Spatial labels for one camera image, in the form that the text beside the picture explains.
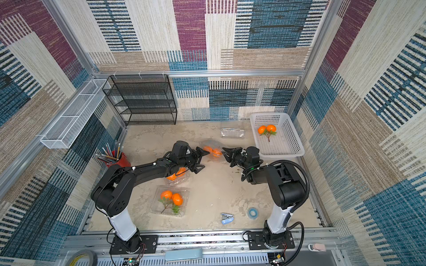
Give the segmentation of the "white plastic perforated basket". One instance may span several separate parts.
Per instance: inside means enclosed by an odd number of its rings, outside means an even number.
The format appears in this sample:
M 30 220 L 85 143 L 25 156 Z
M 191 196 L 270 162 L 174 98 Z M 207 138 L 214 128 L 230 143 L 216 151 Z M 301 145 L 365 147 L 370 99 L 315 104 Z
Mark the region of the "white plastic perforated basket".
M 250 123 L 255 138 L 255 145 L 260 150 L 264 160 L 293 159 L 305 154 L 304 146 L 295 126 L 286 113 L 253 113 Z M 258 129 L 262 126 L 273 125 L 275 133 L 261 135 Z

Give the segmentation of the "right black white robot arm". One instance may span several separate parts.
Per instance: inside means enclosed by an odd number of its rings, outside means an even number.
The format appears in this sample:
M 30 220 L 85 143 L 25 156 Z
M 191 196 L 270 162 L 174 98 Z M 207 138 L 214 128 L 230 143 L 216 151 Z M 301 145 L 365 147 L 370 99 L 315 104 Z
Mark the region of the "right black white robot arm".
M 268 184 L 274 202 L 272 213 L 261 232 L 247 232 L 251 250 L 294 248 L 291 230 L 298 223 L 289 225 L 294 212 L 308 199 L 310 182 L 306 171 L 290 160 L 278 160 L 263 165 L 258 148 L 223 148 L 223 155 L 230 167 L 242 168 L 241 180 L 252 185 Z

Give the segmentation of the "orange pair with leaves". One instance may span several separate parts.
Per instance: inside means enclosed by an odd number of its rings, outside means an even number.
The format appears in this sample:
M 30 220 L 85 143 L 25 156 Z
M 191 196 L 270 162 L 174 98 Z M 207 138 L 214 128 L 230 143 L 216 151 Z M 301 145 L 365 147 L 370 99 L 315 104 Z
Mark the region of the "orange pair with leaves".
M 275 136 L 277 134 L 277 128 L 275 125 L 262 125 L 257 131 L 259 135 L 266 136 L 268 142 L 270 142 L 271 136 Z

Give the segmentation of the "clear clamshell container back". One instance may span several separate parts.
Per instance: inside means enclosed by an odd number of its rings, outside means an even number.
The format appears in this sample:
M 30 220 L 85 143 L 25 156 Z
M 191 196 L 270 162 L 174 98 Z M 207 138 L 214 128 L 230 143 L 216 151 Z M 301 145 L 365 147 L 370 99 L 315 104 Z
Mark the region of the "clear clamshell container back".
M 222 127 L 220 134 L 222 138 L 243 139 L 245 130 L 242 128 Z

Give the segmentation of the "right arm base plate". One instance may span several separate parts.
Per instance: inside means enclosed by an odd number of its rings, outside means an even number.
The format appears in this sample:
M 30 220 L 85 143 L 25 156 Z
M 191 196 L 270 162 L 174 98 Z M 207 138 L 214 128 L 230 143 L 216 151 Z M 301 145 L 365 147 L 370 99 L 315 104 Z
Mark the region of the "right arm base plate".
M 248 242 L 250 250 L 295 248 L 294 238 L 290 231 L 279 234 L 271 234 L 263 231 L 246 231 L 243 234 L 243 240 Z

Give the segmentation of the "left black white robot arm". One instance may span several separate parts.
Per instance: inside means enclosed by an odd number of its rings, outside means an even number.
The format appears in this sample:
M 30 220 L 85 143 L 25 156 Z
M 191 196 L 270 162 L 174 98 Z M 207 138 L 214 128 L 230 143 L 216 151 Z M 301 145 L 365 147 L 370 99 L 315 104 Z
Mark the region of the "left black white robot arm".
M 140 231 L 128 211 L 133 188 L 157 178 L 169 177 L 182 167 L 197 174 L 205 167 L 201 160 L 208 154 L 200 147 L 192 149 L 187 142 L 177 141 L 172 151 L 154 162 L 133 167 L 113 165 L 107 169 L 93 188 L 91 199 L 115 230 L 111 255 L 134 254 L 143 249 Z

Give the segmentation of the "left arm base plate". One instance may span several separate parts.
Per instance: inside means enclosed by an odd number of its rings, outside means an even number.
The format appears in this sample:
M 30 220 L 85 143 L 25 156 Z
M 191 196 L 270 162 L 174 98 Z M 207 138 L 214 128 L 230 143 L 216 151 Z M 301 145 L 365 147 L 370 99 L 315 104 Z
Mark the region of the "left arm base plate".
M 154 254 L 156 252 L 158 235 L 135 234 L 130 240 L 124 241 L 115 236 L 109 251 L 110 255 Z

